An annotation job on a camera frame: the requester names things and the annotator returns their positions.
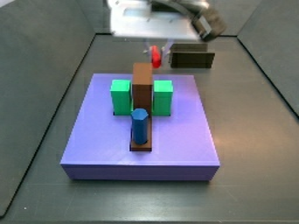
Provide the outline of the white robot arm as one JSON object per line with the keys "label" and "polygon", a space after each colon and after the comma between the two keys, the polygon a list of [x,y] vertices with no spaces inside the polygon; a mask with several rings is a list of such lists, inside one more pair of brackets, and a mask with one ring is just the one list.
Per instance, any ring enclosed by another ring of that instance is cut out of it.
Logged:
{"label": "white robot arm", "polygon": [[107,0],[109,31],[115,37],[144,40],[152,54],[151,39],[164,39],[159,53],[165,56],[176,39],[212,41],[225,22],[205,0]]}

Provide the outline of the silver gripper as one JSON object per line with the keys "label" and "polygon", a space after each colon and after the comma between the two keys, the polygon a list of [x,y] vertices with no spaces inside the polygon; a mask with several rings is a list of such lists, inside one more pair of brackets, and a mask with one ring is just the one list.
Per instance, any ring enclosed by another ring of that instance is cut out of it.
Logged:
{"label": "silver gripper", "polygon": [[167,39],[161,55],[167,56],[173,39],[195,40],[199,34],[179,12],[152,11],[148,0],[107,0],[109,31],[116,37],[143,38],[144,53],[151,54],[148,39]]}

